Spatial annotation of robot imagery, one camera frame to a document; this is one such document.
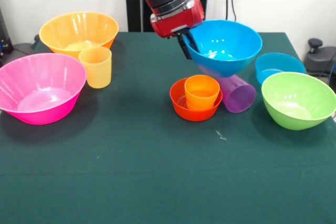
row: light blue bowl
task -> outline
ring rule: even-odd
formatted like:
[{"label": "light blue bowl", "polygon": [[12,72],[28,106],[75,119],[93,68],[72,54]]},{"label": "light blue bowl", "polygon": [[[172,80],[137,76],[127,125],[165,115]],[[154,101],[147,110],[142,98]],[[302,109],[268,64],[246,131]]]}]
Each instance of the light blue bowl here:
[{"label": "light blue bowl", "polygon": [[196,52],[184,36],[193,61],[215,78],[230,77],[246,68],[263,43],[251,28],[228,20],[206,20],[190,32],[200,51]]},{"label": "light blue bowl", "polygon": [[262,84],[272,74],[280,72],[306,73],[303,63],[291,55],[271,52],[258,57],[255,63],[257,80]]}]

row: small debris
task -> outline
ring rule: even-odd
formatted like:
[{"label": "small debris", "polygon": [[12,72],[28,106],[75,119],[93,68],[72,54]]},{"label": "small debris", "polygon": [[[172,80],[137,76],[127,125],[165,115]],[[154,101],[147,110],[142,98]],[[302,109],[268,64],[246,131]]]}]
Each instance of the small debris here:
[{"label": "small debris", "polygon": [[227,139],[225,137],[223,137],[223,135],[221,135],[221,133],[219,131],[216,131],[217,135],[219,136],[220,139],[227,141]]}]

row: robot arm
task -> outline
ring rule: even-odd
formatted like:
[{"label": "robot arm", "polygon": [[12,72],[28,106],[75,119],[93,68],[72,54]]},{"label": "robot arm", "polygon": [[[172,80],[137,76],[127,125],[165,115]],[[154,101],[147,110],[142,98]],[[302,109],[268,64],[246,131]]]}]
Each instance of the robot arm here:
[{"label": "robot arm", "polygon": [[162,38],[177,37],[187,56],[182,35],[190,38],[189,29],[198,26],[204,19],[204,10],[200,0],[145,0],[151,8],[151,24]]}]

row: black knob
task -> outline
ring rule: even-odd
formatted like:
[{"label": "black knob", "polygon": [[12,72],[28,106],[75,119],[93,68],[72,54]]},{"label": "black knob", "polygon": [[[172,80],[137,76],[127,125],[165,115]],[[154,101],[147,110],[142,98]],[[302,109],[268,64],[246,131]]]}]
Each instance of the black knob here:
[{"label": "black knob", "polygon": [[323,45],[323,42],[320,39],[312,38],[308,40],[308,44],[310,46],[310,52],[313,54],[316,49]]}]

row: bowl rim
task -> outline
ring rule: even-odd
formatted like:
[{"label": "bowl rim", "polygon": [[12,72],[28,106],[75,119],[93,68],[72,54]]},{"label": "bowl rim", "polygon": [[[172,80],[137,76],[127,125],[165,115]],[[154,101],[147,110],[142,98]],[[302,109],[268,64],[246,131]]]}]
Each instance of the bowl rim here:
[{"label": "bowl rim", "polygon": [[261,71],[264,70],[264,68],[261,69],[260,66],[259,66],[260,61],[265,60],[267,58],[272,58],[271,55],[282,56],[285,60],[295,61],[296,63],[298,63],[298,65],[300,65],[300,71],[301,72],[298,72],[298,73],[306,73],[306,68],[305,68],[303,62],[300,59],[297,59],[294,56],[289,55],[289,54],[285,54],[283,52],[267,52],[265,54],[260,55],[255,61],[256,72],[261,72]]},{"label": "bowl rim", "polygon": [[182,81],[185,82],[187,79],[188,79],[188,77],[186,77],[186,78],[182,78],[182,79],[180,79],[180,80],[175,81],[174,84],[173,84],[173,85],[171,86],[171,88],[170,88],[170,91],[169,91],[170,99],[171,99],[171,101],[172,101],[176,106],[178,106],[179,108],[182,108],[182,109],[185,110],[185,111],[190,111],[190,112],[193,112],[193,113],[204,113],[204,112],[208,112],[208,111],[213,110],[214,108],[218,107],[218,106],[221,104],[221,102],[222,102],[222,100],[223,100],[223,92],[222,92],[222,90],[220,89],[220,90],[219,90],[219,93],[218,93],[218,97],[220,97],[220,99],[218,99],[218,97],[217,97],[218,102],[216,102],[216,103],[214,104],[214,106],[211,107],[210,109],[202,110],[202,111],[197,111],[197,110],[190,110],[190,109],[188,109],[188,108],[185,108],[185,107],[182,107],[181,105],[179,105],[179,104],[173,99],[173,97],[172,97],[172,90],[173,90],[173,88],[174,88],[176,85],[178,85],[180,82],[182,82]]},{"label": "bowl rim", "polygon": [[282,74],[292,74],[292,75],[296,75],[296,76],[304,76],[305,78],[309,78],[309,79],[313,79],[316,82],[319,82],[320,84],[322,84],[323,86],[327,87],[327,89],[329,89],[329,91],[334,95],[334,99],[336,100],[336,93],[331,89],[331,87],[329,87],[326,83],[324,83],[323,81],[317,79],[316,77],[310,76],[308,74],[305,73],[298,73],[298,72],[280,72],[280,73],[275,73],[273,75],[271,75],[270,77],[266,78],[266,80],[263,82],[262,86],[261,86],[261,94],[262,94],[262,98],[265,99],[265,101],[276,111],[278,111],[279,113],[288,116],[290,118],[293,119],[298,119],[298,120],[303,120],[303,121],[320,121],[320,120],[324,120],[327,119],[328,117],[330,117],[335,111],[336,111],[336,103],[335,103],[335,108],[333,109],[333,112],[331,112],[328,116],[322,116],[319,118],[313,118],[313,119],[306,119],[306,118],[301,118],[301,117],[297,117],[297,116],[292,116],[292,115],[288,115],[286,113],[283,113],[281,111],[279,111],[277,108],[275,108],[270,102],[269,100],[265,97],[265,83],[267,83],[270,79],[275,78],[278,75],[282,75]]},{"label": "bowl rim", "polygon": [[83,66],[83,64],[81,64],[78,60],[76,60],[74,57],[71,57],[71,56],[68,56],[68,55],[64,55],[64,54],[58,54],[58,53],[53,53],[53,52],[42,52],[42,53],[38,53],[38,54],[33,54],[33,55],[28,55],[28,56],[24,56],[24,57],[21,57],[19,59],[16,59],[16,60],[13,60],[9,63],[7,63],[6,65],[4,65],[3,67],[0,68],[0,71],[2,71],[2,69],[6,69],[8,68],[8,66],[10,66],[11,64],[15,63],[15,62],[18,62],[18,61],[23,61],[23,60],[26,60],[28,58],[33,58],[33,57],[38,57],[40,55],[47,55],[48,57],[64,57],[64,58],[69,58],[70,60],[73,60],[75,61],[76,63],[79,63],[78,66],[80,66],[80,68],[84,71],[84,74],[85,74],[85,78],[83,78],[83,82],[82,84],[79,86],[78,90],[75,92],[74,95],[72,95],[70,98],[68,98],[67,100],[65,100],[63,103],[59,104],[59,105],[56,105],[56,106],[52,106],[48,109],[40,109],[40,110],[34,110],[34,111],[18,111],[18,110],[8,110],[8,109],[5,109],[3,108],[1,105],[0,105],[0,110],[3,110],[5,112],[9,112],[9,113],[16,113],[16,114],[32,114],[32,113],[39,113],[39,112],[44,112],[44,111],[48,111],[48,110],[52,110],[54,108],[57,108],[65,103],[67,103],[68,101],[70,101],[71,99],[73,99],[75,96],[77,96],[81,90],[83,89],[85,83],[86,83],[86,79],[87,79],[87,73],[86,73],[86,69],[85,67]]},{"label": "bowl rim", "polygon": [[94,11],[89,11],[89,10],[82,10],[82,11],[78,11],[78,12],[70,12],[70,13],[60,14],[60,15],[58,15],[58,16],[56,16],[56,17],[53,17],[53,18],[51,18],[50,20],[46,21],[46,22],[41,26],[41,28],[40,28],[40,30],[39,30],[39,32],[38,32],[38,36],[39,36],[40,41],[41,41],[44,45],[46,45],[47,47],[50,47],[50,48],[52,48],[52,49],[56,49],[56,50],[58,50],[58,51],[81,52],[81,50],[65,50],[64,48],[59,48],[59,47],[54,47],[54,46],[47,45],[47,44],[45,43],[44,39],[43,39],[43,36],[41,36],[41,32],[42,32],[42,30],[43,30],[47,25],[49,25],[51,22],[53,22],[53,21],[56,20],[56,19],[59,19],[59,18],[61,18],[61,17],[70,16],[70,15],[73,15],[73,14],[84,14],[84,13],[98,14],[98,15],[101,15],[101,16],[105,16],[106,18],[111,19],[111,20],[117,25],[117,31],[113,34],[113,36],[111,36],[110,39],[104,41],[103,43],[98,44],[98,45],[97,45],[98,47],[101,47],[101,46],[105,45],[106,43],[108,43],[110,40],[114,39],[114,38],[117,36],[117,34],[118,34],[118,32],[119,32],[119,29],[120,29],[120,26],[119,26],[119,23],[117,22],[116,19],[112,18],[111,16],[109,16],[109,15],[107,15],[107,14],[105,14],[105,13],[94,12]]},{"label": "bowl rim", "polygon": [[[240,61],[246,61],[246,60],[249,60],[249,59],[253,59],[262,49],[262,46],[263,46],[263,39],[261,38],[260,34],[258,32],[256,32],[254,29],[252,29],[251,27],[247,26],[247,25],[244,25],[240,22],[235,22],[235,21],[231,21],[231,20],[225,20],[225,19],[210,19],[210,20],[205,20],[203,21],[200,25],[202,25],[203,23],[209,23],[209,22],[224,22],[224,23],[233,23],[233,24],[236,24],[236,25],[239,25],[239,26],[243,26],[243,27],[246,27],[247,29],[251,30],[254,34],[257,35],[259,41],[260,41],[260,47],[258,50],[256,50],[255,53],[253,53],[251,56],[249,57],[246,57],[246,58],[243,58],[243,59],[233,59],[233,60],[223,60],[223,59],[216,59],[216,58],[212,58],[211,60],[214,60],[214,61],[218,61],[218,62],[240,62]],[[208,58],[208,57],[205,57],[204,55],[200,54],[199,52],[195,51],[187,42],[187,37],[186,36],[183,36],[183,39],[184,39],[184,42],[185,42],[185,45],[188,49],[191,49],[191,51],[194,51],[196,54],[204,57],[204,58]]]}]

